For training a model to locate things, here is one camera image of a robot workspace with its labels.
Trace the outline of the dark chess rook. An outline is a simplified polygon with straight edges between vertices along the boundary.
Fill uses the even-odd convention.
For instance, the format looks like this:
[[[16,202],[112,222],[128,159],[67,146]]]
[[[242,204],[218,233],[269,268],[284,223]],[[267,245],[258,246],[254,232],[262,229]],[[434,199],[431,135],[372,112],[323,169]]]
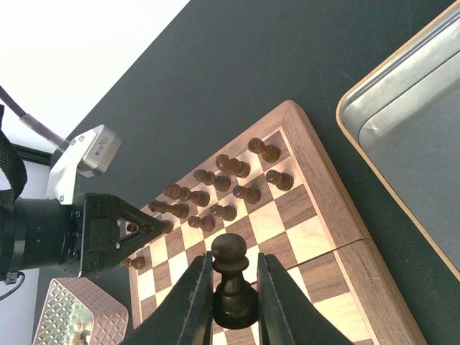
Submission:
[[[135,257],[134,259],[126,258],[121,262],[122,267],[142,270],[145,266],[145,258],[143,256]]]
[[[255,154],[261,155],[265,162],[276,162],[280,158],[280,149],[273,144],[266,144],[260,138],[254,137],[248,141],[248,150]]]

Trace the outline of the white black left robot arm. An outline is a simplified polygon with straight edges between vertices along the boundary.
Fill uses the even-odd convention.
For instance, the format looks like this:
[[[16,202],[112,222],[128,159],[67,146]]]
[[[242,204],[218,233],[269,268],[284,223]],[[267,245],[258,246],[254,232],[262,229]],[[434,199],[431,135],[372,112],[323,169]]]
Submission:
[[[110,270],[163,233],[161,220],[115,195],[76,193],[77,175],[106,172],[121,144],[108,127],[97,126],[67,141],[8,97],[2,101],[61,151],[45,198],[21,198],[26,168],[16,148],[1,136],[1,170],[9,183],[1,191],[2,281],[12,284],[24,270],[41,267],[59,266],[76,277]]]

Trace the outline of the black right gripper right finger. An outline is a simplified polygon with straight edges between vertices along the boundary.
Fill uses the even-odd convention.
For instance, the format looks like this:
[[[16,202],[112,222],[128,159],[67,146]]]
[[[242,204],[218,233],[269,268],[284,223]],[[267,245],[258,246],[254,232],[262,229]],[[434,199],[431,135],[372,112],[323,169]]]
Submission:
[[[258,254],[261,344],[351,344],[307,299],[273,254]]]

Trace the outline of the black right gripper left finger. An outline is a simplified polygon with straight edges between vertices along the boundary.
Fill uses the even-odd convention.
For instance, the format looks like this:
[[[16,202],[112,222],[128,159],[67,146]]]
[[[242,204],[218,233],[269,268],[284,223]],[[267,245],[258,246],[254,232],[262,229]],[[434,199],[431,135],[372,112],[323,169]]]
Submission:
[[[125,344],[211,344],[213,256],[197,256],[157,310]]]

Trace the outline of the dark chess piece king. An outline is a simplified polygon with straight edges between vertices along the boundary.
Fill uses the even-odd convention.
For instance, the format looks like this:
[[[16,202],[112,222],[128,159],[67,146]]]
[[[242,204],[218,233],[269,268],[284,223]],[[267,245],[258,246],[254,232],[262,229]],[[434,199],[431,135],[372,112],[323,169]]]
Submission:
[[[190,209],[185,203],[169,204],[165,201],[154,199],[147,204],[152,212],[171,213],[179,219],[186,219],[189,216]]]

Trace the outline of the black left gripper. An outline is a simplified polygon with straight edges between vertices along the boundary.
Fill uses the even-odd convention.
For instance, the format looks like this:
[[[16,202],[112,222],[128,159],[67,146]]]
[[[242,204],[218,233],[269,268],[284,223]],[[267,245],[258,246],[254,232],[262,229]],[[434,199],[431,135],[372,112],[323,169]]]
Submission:
[[[128,233],[108,251],[108,216],[149,232]],[[1,276],[60,266],[85,277],[114,268],[161,234],[160,220],[115,195],[78,194],[71,205],[19,198],[1,207]]]

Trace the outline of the dark chess queen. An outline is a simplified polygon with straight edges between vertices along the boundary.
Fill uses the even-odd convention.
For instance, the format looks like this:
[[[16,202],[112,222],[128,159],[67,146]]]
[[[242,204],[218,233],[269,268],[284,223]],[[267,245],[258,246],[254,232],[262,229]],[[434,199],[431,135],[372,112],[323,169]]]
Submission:
[[[205,207],[209,204],[210,195],[206,191],[191,191],[188,187],[181,187],[178,184],[166,185],[163,194],[173,200],[182,202],[190,201],[197,206]]]

